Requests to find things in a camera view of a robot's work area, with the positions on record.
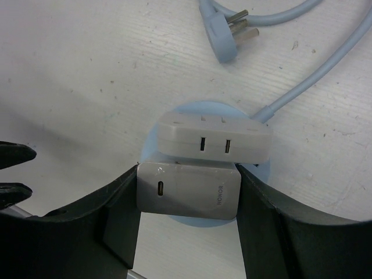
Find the round light blue socket hub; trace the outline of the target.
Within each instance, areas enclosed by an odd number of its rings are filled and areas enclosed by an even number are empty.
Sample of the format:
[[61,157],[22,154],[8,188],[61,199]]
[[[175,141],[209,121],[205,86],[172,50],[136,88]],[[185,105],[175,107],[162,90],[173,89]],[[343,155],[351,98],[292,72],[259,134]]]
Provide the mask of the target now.
[[270,127],[223,103],[200,101],[164,113],[150,130],[137,169],[137,206],[195,227],[231,222],[241,175],[270,172]]

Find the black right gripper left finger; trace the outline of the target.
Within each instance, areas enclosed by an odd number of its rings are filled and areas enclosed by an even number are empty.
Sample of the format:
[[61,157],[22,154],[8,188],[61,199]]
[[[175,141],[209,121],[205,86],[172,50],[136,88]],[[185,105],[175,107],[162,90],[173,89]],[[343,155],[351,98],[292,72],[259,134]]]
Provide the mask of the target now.
[[137,169],[45,216],[1,214],[2,278],[126,278],[141,212]]

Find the white Honor USB charger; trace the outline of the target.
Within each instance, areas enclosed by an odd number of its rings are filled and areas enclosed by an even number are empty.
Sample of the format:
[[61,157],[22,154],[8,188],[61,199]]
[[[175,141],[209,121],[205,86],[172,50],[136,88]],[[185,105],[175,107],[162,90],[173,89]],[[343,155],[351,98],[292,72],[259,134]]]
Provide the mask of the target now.
[[230,163],[143,162],[137,169],[137,207],[147,213],[232,220],[240,186],[240,172]]

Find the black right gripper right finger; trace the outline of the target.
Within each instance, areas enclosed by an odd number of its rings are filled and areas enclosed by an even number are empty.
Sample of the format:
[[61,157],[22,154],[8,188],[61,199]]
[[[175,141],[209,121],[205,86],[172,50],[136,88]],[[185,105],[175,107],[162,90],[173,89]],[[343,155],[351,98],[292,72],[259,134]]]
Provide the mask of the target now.
[[371,278],[371,221],[311,208],[237,169],[247,278]]

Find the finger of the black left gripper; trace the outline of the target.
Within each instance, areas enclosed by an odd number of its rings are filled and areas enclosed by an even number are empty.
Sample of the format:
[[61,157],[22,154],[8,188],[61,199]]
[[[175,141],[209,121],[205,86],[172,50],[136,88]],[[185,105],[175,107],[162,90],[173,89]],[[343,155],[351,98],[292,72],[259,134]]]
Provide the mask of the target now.
[[27,145],[1,141],[1,170],[33,160],[37,153]]
[[7,209],[32,196],[33,191],[22,183],[1,183],[1,210]]

